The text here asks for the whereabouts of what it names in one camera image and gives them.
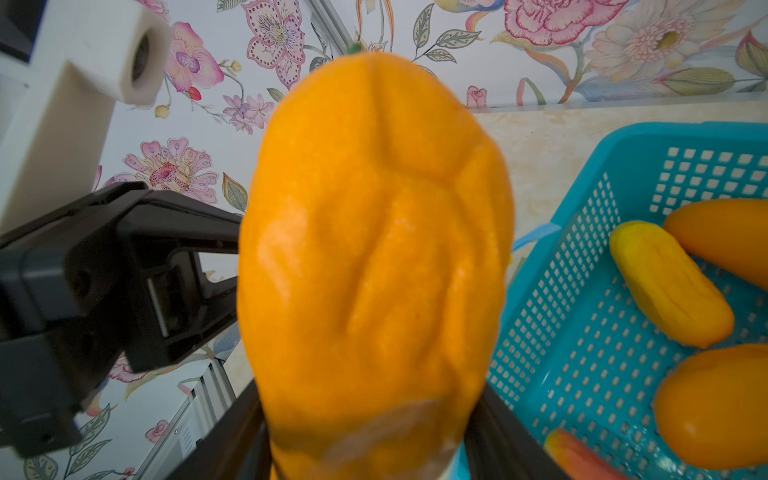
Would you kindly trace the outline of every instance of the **floral wallpaper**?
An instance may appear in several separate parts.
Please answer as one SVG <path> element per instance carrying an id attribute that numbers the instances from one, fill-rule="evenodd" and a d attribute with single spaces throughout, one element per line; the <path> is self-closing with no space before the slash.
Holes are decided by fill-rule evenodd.
<path id="1" fill-rule="evenodd" d="M 135 0 L 173 31 L 155 102 L 118 104 L 94 189 L 143 181 L 241 214 L 264 129 L 291 88 L 338 54 L 299 0 Z M 210 281 L 237 275 L 236 256 L 200 256 Z M 237 325 L 178 365 L 136 373 L 120 355 L 75 421 L 80 444 L 35 458 L 0 449 L 4 480 L 130 480 Z"/>
<path id="2" fill-rule="evenodd" d="M 765 0 L 332 0 L 364 49 L 468 108 L 744 98 L 768 84 Z"/>

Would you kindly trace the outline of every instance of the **blue plastic basket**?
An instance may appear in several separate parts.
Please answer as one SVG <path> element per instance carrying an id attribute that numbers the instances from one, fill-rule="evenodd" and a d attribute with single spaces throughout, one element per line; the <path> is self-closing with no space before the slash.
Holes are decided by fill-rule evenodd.
<path id="1" fill-rule="evenodd" d="M 508 291 L 488 371 L 538 441 L 565 428 L 628 478 L 768 478 L 768 465 L 690 467 L 659 437 L 656 389 L 697 349 L 660 333 L 637 309 L 607 247 L 628 220 L 661 225 L 691 202 L 768 198 L 766 172 L 764 124 L 636 124 L 595 148 L 552 219 L 561 235 L 539 240 Z M 768 293 L 697 262 L 736 315 L 733 335 L 714 348 L 765 342 Z"/>

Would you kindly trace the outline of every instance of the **red fruit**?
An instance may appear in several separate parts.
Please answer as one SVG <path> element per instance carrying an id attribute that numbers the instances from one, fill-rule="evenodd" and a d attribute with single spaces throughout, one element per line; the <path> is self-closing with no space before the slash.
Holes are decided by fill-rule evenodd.
<path id="1" fill-rule="evenodd" d="M 544 450 L 573 480 L 628 480 L 565 430 L 552 430 Z"/>

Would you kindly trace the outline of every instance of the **mango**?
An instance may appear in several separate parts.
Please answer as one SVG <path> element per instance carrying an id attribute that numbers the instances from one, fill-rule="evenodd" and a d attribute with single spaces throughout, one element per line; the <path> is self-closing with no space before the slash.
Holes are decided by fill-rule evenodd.
<path id="1" fill-rule="evenodd" d="M 627 480 L 579 439 L 555 429 L 544 442 L 544 450 L 573 480 Z"/>
<path id="2" fill-rule="evenodd" d="M 768 200 L 690 204 L 667 217 L 664 229 L 691 255 L 768 290 Z"/>
<path id="3" fill-rule="evenodd" d="M 768 345 L 692 356 L 656 394 L 661 438 L 684 462 L 708 470 L 768 463 Z"/>
<path id="4" fill-rule="evenodd" d="M 733 311 L 663 228 L 633 221 L 611 234 L 611 255 L 637 308 L 683 345 L 709 348 L 733 332 Z"/>
<path id="5" fill-rule="evenodd" d="M 514 225 L 501 151 L 418 65 L 348 55 L 280 102 L 237 317 L 281 478 L 439 477 L 485 386 Z"/>

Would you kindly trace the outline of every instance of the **beige countertop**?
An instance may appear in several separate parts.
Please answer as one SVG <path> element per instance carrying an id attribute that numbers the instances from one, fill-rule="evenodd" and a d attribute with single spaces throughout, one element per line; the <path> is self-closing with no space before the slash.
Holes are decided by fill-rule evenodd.
<path id="1" fill-rule="evenodd" d="M 502 149 L 515 192 L 515 236 L 547 223 L 606 135 L 648 122 L 768 122 L 768 101 L 608 107 L 563 111 L 522 111 L 476 115 Z M 532 246 L 520 255 L 527 256 Z M 224 364 L 236 394 L 253 378 L 237 345 Z"/>

